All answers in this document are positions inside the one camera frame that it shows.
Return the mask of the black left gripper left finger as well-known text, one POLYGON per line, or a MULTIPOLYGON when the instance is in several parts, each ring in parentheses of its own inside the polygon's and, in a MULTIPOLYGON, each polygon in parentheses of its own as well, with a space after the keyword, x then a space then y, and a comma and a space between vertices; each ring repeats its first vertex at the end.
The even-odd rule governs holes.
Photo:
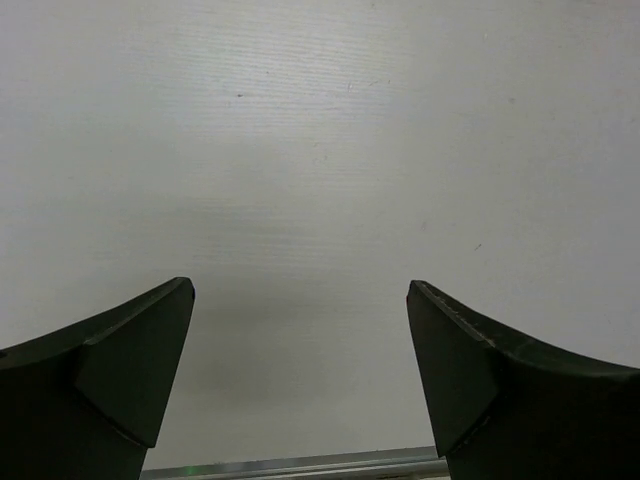
POLYGON ((155 447, 194 307, 173 278, 1 351, 4 479, 137 479, 155 447))

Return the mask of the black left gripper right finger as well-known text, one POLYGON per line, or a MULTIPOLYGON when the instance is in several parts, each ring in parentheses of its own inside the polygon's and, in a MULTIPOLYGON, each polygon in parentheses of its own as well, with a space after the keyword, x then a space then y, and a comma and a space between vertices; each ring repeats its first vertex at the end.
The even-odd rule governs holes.
POLYGON ((435 448, 454 479, 635 479, 639 372, 414 280, 406 297, 435 448))

